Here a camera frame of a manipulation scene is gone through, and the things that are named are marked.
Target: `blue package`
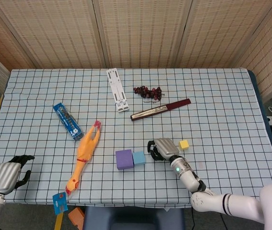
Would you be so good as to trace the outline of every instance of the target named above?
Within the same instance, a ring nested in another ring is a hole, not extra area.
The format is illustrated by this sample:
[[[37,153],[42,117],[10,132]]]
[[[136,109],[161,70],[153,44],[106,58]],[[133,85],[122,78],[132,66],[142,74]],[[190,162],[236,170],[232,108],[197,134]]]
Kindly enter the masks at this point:
[[[73,116],[69,114],[65,106],[62,103],[59,103],[54,105],[53,109],[57,113],[61,123],[63,123],[72,138],[75,140],[80,140],[84,134],[77,122],[74,120]]]
[[[53,205],[55,215],[62,213],[68,210],[67,201],[66,201],[66,193],[58,193],[53,196]]]

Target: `orange object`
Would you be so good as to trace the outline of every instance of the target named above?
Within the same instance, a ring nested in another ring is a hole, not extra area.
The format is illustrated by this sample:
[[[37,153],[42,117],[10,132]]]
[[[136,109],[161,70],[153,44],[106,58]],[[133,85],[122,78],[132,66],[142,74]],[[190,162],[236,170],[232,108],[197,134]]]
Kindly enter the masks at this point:
[[[93,151],[98,144],[100,137],[100,127],[101,122],[96,120],[89,132],[80,140],[75,170],[66,185],[66,193],[68,195],[70,195],[71,192],[79,186],[79,176],[82,173],[83,167],[85,166],[86,162],[90,161]],[[91,139],[91,134],[95,128],[97,129],[95,137],[94,139]]]
[[[85,214],[79,207],[69,212],[68,217],[74,226],[77,226],[79,230],[83,229]]]

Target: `blue foam cube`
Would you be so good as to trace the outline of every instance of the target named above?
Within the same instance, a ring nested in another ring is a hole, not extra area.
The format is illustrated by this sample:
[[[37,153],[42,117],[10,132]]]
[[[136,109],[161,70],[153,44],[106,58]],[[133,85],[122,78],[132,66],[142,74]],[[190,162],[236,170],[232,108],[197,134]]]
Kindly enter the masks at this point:
[[[116,165],[119,170],[133,168],[132,151],[130,149],[116,151]]]
[[[143,151],[133,152],[134,165],[141,165],[146,163],[146,157]]]

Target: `yellow foam cube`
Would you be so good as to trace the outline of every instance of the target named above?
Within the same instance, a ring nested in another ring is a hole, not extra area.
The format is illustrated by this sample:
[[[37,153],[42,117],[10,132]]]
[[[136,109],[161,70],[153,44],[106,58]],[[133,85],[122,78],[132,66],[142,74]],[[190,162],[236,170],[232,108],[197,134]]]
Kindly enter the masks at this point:
[[[188,141],[187,140],[181,140],[180,141],[180,148],[182,149],[182,150],[185,150],[185,149],[187,149],[189,147],[189,144],[188,144]]]

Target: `blue chair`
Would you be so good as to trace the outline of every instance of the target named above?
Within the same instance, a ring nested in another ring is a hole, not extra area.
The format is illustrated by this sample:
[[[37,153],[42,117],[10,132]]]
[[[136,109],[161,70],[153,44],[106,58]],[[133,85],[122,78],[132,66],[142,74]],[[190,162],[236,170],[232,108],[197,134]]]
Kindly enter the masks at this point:
[[[185,230],[183,208],[86,207],[83,230]]]

